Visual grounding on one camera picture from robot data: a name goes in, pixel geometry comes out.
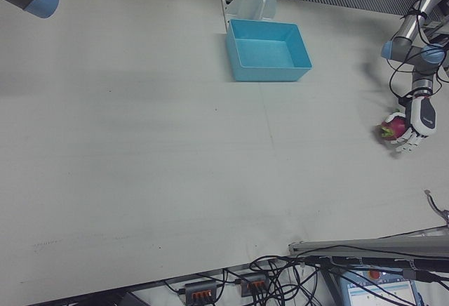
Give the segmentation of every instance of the monitor screen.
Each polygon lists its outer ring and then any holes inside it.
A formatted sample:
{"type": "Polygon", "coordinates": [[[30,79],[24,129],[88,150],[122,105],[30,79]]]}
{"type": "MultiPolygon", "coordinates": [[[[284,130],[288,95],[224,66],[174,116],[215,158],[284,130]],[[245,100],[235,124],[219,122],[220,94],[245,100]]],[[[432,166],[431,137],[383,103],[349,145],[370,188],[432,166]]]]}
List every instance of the monitor screen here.
{"type": "MultiPolygon", "coordinates": [[[[389,282],[386,284],[380,284],[380,286],[390,293],[397,295],[398,297],[410,301],[412,303],[416,303],[415,297],[413,295],[412,285],[409,281],[395,281],[389,282]]],[[[353,284],[349,284],[348,286],[349,299],[351,301],[351,306],[391,306],[392,303],[380,299],[359,287],[355,287],[353,284]]],[[[378,287],[373,285],[364,286],[370,291],[373,291],[376,294],[382,295],[388,299],[395,299],[391,295],[388,295],[384,291],[381,291],[378,287]]]]}

